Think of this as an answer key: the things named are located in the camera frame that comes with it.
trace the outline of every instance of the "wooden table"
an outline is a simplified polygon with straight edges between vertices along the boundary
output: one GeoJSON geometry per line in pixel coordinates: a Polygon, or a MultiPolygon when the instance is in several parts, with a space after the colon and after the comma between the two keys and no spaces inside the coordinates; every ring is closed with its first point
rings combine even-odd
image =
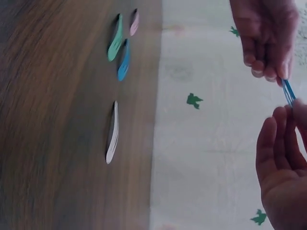
{"type": "Polygon", "coordinates": [[[0,229],[148,229],[161,0],[0,4],[0,229]],[[106,57],[118,13],[131,45],[122,82],[106,57]]]}

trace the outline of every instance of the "finger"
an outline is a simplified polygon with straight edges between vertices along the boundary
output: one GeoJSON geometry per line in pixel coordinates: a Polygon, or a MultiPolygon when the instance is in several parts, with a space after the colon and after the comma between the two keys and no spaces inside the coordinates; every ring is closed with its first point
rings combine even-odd
{"type": "Polygon", "coordinates": [[[296,124],[293,119],[292,109],[288,105],[285,106],[285,109],[287,112],[287,125],[284,135],[286,158],[288,159],[292,170],[296,171],[298,175],[302,175],[302,172],[300,170],[307,169],[307,162],[303,157],[301,151],[299,150],[299,146],[297,143],[297,137],[295,132],[296,124]]]}
{"type": "Polygon", "coordinates": [[[286,12],[284,20],[281,22],[277,36],[276,46],[276,69],[277,74],[282,79],[288,79],[291,75],[291,65],[295,47],[295,37],[299,23],[299,13],[294,7],[286,12]]]}
{"type": "Polygon", "coordinates": [[[277,77],[277,78],[276,78],[276,81],[277,81],[278,86],[280,86],[280,87],[283,86],[283,83],[282,83],[282,79],[281,79],[281,78],[277,77]]]}
{"type": "Polygon", "coordinates": [[[265,80],[269,82],[276,82],[277,80],[276,71],[272,66],[267,66],[263,71],[263,75],[265,77],[265,80]]]}
{"type": "Polygon", "coordinates": [[[256,171],[261,185],[263,180],[277,171],[274,160],[274,143],[277,124],[273,117],[267,118],[257,140],[256,171]]]}
{"type": "Polygon", "coordinates": [[[277,169],[291,169],[290,164],[286,158],[284,147],[284,135],[287,125],[287,111],[284,107],[278,107],[273,112],[277,130],[274,144],[274,158],[277,169]]]}
{"type": "Polygon", "coordinates": [[[240,38],[243,49],[244,64],[251,67],[256,61],[255,41],[251,37],[247,36],[240,36],[240,38]]]}
{"type": "Polygon", "coordinates": [[[264,63],[265,58],[265,47],[261,42],[255,42],[256,44],[256,60],[264,63]]]}
{"type": "Polygon", "coordinates": [[[307,105],[303,104],[299,99],[293,102],[293,117],[307,151],[307,105]]]}
{"type": "Polygon", "coordinates": [[[296,99],[293,102],[293,117],[298,127],[302,130],[307,130],[307,105],[300,99],[296,99]]]}
{"type": "Polygon", "coordinates": [[[263,77],[264,64],[262,61],[255,61],[251,68],[251,73],[256,78],[263,77]]]}

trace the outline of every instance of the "blue hair clip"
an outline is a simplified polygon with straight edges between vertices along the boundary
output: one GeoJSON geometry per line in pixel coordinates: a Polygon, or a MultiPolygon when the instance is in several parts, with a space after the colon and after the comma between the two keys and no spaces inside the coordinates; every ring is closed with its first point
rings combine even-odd
{"type": "Polygon", "coordinates": [[[284,92],[284,95],[286,96],[286,100],[288,104],[292,107],[292,103],[296,99],[296,97],[291,89],[291,86],[288,80],[282,79],[282,84],[283,84],[283,92],[284,92]]]}

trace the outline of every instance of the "green bird print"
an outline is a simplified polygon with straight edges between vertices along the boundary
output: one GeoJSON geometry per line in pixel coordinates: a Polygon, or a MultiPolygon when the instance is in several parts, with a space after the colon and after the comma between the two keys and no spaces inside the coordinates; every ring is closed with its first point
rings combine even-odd
{"type": "Polygon", "coordinates": [[[254,221],[256,224],[258,224],[259,226],[265,221],[267,214],[262,213],[262,211],[260,209],[257,210],[257,217],[254,217],[250,220],[254,221]]]}
{"type": "Polygon", "coordinates": [[[188,99],[187,99],[187,104],[193,105],[195,109],[200,109],[200,105],[197,104],[197,102],[201,102],[201,101],[203,101],[203,99],[201,99],[197,96],[194,96],[193,93],[190,93],[190,95],[188,96],[188,99]]]}
{"type": "Polygon", "coordinates": [[[231,30],[229,32],[232,32],[236,37],[240,37],[239,31],[236,30],[233,26],[231,27],[231,30]]]}

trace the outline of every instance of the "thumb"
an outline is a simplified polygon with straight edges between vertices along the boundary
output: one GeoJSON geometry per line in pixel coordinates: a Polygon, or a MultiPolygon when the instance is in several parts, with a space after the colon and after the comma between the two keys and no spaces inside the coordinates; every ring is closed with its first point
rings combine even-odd
{"type": "Polygon", "coordinates": [[[293,7],[280,21],[275,50],[277,75],[282,79],[291,77],[296,32],[299,24],[299,13],[293,7]]]}
{"type": "Polygon", "coordinates": [[[293,116],[297,126],[307,131],[307,105],[300,99],[296,99],[293,102],[293,116]]]}

